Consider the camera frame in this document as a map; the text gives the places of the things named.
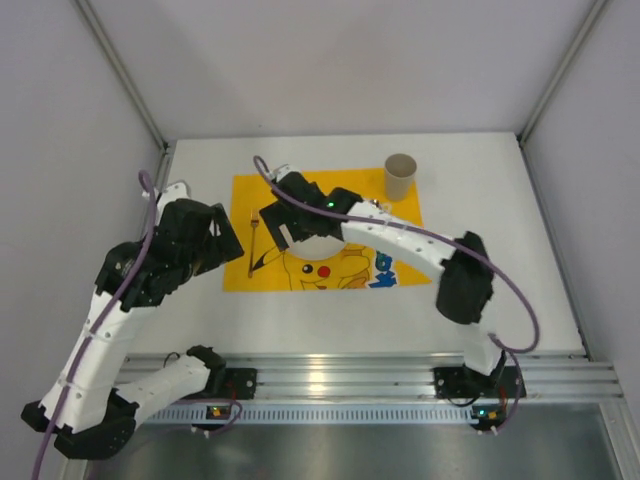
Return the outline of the cream bear plate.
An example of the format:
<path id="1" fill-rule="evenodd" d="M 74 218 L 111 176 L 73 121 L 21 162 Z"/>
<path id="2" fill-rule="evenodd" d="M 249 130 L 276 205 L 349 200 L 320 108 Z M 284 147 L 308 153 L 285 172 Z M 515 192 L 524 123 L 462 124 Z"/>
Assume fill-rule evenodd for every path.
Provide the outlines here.
<path id="1" fill-rule="evenodd" d="M 312 236 L 304 241 L 294 242 L 288 252 L 299 259 L 320 261 L 337 255 L 344 247 L 343 241 L 331 236 Z"/>

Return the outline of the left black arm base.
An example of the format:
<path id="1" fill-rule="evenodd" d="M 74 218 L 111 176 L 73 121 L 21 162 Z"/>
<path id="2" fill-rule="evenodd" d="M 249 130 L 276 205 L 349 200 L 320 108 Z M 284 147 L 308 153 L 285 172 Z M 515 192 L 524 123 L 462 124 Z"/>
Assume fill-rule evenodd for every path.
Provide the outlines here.
<path id="1" fill-rule="evenodd" d="M 258 371 L 253 368 L 224 368 L 211 374 L 200 398 L 252 400 L 257 389 Z"/>

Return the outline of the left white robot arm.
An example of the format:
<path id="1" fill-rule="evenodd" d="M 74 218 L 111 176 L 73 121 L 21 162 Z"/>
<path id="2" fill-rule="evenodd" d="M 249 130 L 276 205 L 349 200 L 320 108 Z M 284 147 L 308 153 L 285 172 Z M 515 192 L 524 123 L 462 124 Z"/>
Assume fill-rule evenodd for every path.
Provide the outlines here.
<path id="1" fill-rule="evenodd" d="M 202 345 L 142 380 L 115 384 L 131 343 L 163 300 L 244 254 L 222 204 L 191 199 L 184 182 L 161 193 L 147 187 L 145 193 L 150 204 L 145 234 L 108 251 L 59 378 L 21 413 L 68 459 L 109 459 L 157 412 L 185 397 L 214 397 L 224 384 L 225 360 Z"/>

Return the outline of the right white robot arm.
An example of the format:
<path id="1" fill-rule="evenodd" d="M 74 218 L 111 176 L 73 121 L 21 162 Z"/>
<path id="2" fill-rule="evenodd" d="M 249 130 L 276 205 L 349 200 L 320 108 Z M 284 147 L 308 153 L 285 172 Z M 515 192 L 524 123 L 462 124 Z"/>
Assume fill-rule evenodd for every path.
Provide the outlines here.
<path id="1" fill-rule="evenodd" d="M 494 272 L 478 235 L 467 232 L 452 239 L 430 234 L 350 190 L 336 187 L 324 194 L 288 165 L 261 176 L 276 201 L 260 215 L 280 250 L 314 236 L 331 237 L 409 265 L 436 283 L 436 309 L 457 325 L 464 365 L 486 377 L 494 373 L 503 353 L 482 325 L 494 293 Z"/>

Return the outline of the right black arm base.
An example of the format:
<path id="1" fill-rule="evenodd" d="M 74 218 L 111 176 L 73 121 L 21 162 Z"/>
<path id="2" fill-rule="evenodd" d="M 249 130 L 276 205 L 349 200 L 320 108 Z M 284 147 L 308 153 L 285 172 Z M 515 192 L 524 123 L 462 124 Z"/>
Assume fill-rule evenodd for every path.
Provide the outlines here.
<path id="1" fill-rule="evenodd" d="M 505 353 L 501 354 L 496 368 L 488 376 L 462 365 L 436 367 L 433 377 L 438 399 L 515 400 L 517 396 L 526 396 L 524 380 L 514 365 L 507 364 Z"/>

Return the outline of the beige cup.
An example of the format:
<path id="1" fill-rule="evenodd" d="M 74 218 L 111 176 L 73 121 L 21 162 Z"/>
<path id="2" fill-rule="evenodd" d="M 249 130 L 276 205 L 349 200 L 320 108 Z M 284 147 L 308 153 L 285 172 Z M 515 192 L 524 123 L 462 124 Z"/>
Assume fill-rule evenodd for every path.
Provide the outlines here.
<path id="1" fill-rule="evenodd" d="M 407 154 L 396 153 L 384 162 L 384 188 L 386 198 L 402 201 L 409 192 L 417 171 L 416 160 Z"/>

